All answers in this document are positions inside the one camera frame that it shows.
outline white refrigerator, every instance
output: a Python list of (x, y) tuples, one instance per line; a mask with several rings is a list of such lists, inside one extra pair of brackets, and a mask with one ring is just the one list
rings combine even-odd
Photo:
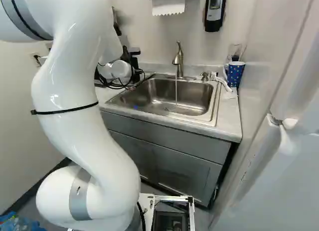
[(319, 0), (256, 0), (211, 231), (319, 230)]

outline cabinet door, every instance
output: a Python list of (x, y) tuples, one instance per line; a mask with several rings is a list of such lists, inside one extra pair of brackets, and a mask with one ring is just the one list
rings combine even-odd
[(114, 131), (110, 134), (136, 163), (142, 177), (208, 205), (221, 165)]
[(113, 139), (134, 161), (140, 175), (150, 181), (156, 180), (155, 156), (152, 151), (152, 145), (114, 131), (109, 132)]
[(160, 146), (154, 152), (159, 184), (207, 206), (222, 166)]

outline gray cabinet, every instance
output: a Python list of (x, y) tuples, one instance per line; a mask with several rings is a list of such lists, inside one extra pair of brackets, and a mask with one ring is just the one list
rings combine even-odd
[(110, 134), (136, 163), (142, 177), (208, 205), (221, 165), (114, 131)]
[(109, 130), (224, 164), (231, 143), (113, 113), (101, 112)]

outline faucet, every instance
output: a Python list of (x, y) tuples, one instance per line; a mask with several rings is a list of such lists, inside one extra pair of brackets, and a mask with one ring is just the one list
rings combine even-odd
[(179, 41), (176, 41), (177, 45), (178, 45), (178, 52), (176, 53), (175, 58), (173, 59), (172, 64), (177, 65), (177, 78), (183, 78), (184, 74), (183, 74), (183, 70), (184, 70), (184, 66), (183, 66), (183, 51), (181, 49), (181, 45)]

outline gray band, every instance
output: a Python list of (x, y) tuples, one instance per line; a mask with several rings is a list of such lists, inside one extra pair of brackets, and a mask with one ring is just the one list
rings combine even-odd
[(91, 175), (83, 168), (77, 174), (70, 190), (69, 209), (77, 221), (92, 220), (86, 206), (86, 196)]
[(141, 225), (141, 214), (138, 207), (135, 207), (132, 221), (125, 231), (139, 230), (140, 225)]
[(33, 19), (25, 0), (1, 0), (3, 8), (14, 25), (35, 40), (53, 40)]

